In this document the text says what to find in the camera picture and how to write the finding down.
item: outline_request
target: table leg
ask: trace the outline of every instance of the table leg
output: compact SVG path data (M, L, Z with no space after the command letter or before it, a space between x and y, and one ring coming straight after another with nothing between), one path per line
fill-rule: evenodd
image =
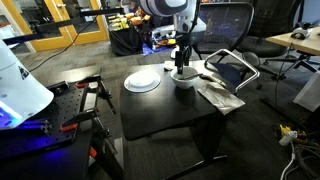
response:
M204 168L213 162L226 160L227 155L216 156L220 140L226 129L227 117L220 112L195 120L195 125L190 127L194 142L200 151L203 161L200 161L180 172L165 178L172 180Z
M92 147L97 152L95 157L96 162L99 163L110 178L114 180L124 179L123 169L113 155L109 146L106 145L106 148L103 148L103 146L101 146L101 139L94 137L92 140Z

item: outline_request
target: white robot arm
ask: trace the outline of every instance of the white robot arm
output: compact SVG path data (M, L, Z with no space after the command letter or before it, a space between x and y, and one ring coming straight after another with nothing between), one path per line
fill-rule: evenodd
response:
M54 95L26 70L1 39L0 55L0 130L6 130L40 112Z
M189 52L194 40L192 34L204 32L206 24L197 16L199 0L139 0L141 9L149 15L173 16L174 30L184 36L177 40L180 51L176 52L175 65L182 74L183 65L189 63Z

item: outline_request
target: office chair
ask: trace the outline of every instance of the office chair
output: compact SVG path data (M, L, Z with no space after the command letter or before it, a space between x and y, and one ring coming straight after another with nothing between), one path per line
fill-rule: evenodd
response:
M192 47L200 59L202 59L202 54L211 54L205 60L206 67L209 66L208 63L214 66L214 69L218 70L222 78L231 82L235 87L243 83L244 76L240 74L241 69L239 71L239 69L230 64L220 62L227 55L235 57L230 52L247 35L253 11L253 7L249 3L206 3L200 6L199 18L207 27L205 33L197 38ZM219 60L216 63L209 62L216 55L220 55Z
M236 49L243 53L245 60L258 61L259 63L255 67L261 72L271 74L272 79L285 79L285 75L278 76L277 73L267 67L261 66L259 58L282 56L288 52L289 48L267 42L265 38L292 32L295 26L295 15L301 2L302 0L253 0L252 2L255 14L248 36L244 38ZM284 59L267 59L263 64L267 65L269 61L295 63L305 58L305 54L299 58L287 55Z

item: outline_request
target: wire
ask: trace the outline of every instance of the wire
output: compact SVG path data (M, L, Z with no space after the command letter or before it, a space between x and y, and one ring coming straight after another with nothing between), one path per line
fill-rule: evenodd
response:
M295 150L294 150L294 155L295 155L295 160L297 162L296 163L297 166L295 166L294 168L292 168L292 169L288 170L287 172L285 172L288 169L289 165L287 166L287 168L283 171L285 180L288 179L288 176L289 176L290 173L292 173L293 171L297 170L298 168L301 168L303 170L303 172L310 179L318 179L318 180L320 179L320 174L317 173L318 171L317 172L313 171L310 168L310 166L308 166L307 163L306 163L306 160L308 160L308 159L316 159L318 161L320 160L320 148L312 147L312 146L306 146L306 145L297 145L295 147Z
M284 168L284 170L282 171L280 180L283 180L284 175L285 175L287 169L291 166L291 164L293 163L293 161L294 161L295 158L296 158L296 157L295 157L295 153L294 153L294 146L293 146L292 141L290 141L290 143L291 143L291 148L292 148L291 161L289 162L289 164L287 165L287 167Z
M72 45L73 43L77 40L77 38L79 37L79 34L82 33L84 30L86 30L89 26L91 26L94 22L96 22L96 19L97 19L98 16L96 16L94 18L94 20L88 24L86 27L84 27L83 29L81 29L81 31L79 31L79 33L77 33L76 37L74 38L74 40L62 51L50 56L49 58L47 58L46 60L42 61L38 66L36 66L35 68L31 69L29 72L32 72L36 69L38 69L40 66L42 66L44 63L46 63L47 61L49 61L51 58L55 57L55 56L58 56L59 54L62 54L63 52L65 52L66 50L68 50Z
M320 160L320 149L312 146L303 146L303 145L297 145L296 150L296 159L301 167L301 169L305 172L305 174L310 179L319 179L320 174L313 171L305 162L306 159L317 159Z

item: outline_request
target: floor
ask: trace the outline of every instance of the floor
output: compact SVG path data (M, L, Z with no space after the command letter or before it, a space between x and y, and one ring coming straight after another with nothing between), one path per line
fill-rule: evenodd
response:
M61 50L40 52L29 55L19 55L18 58L27 69L36 67L46 58ZM123 74L131 66L163 63L169 58L170 51L142 56L141 54L117 57L112 54L109 42L99 42L71 47L40 66L32 74L35 77L48 71L65 71L91 65L103 67L102 77L105 85L111 91L112 102L119 112L120 88ZM198 60L193 54L190 60ZM278 71L281 63L270 63L268 67ZM278 106L282 106L295 117L297 124L310 112L292 103L295 95L308 81L312 73L298 68L291 70L287 78L277 86ZM256 83L243 88L239 97L246 105L236 111L228 121L226 132L222 138L219 152L228 155L228 160L212 164L187 176L183 180L211 179L279 179L283 169L290 160L290 147L282 147L274 137L273 125L279 123L292 125L285 118L263 104L259 98L275 97L276 82L270 75L261 74L263 84L261 90L256 90ZM162 179L201 160L188 128L167 130L136 141L126 141L123 137L120 116L112 115L105 102L100 101L103 124L110 128L112 138L122 137L124 140L124 173L127 180ZM288 179L306 179L296 171ZM93 166L88 179L110 179L101 168Z

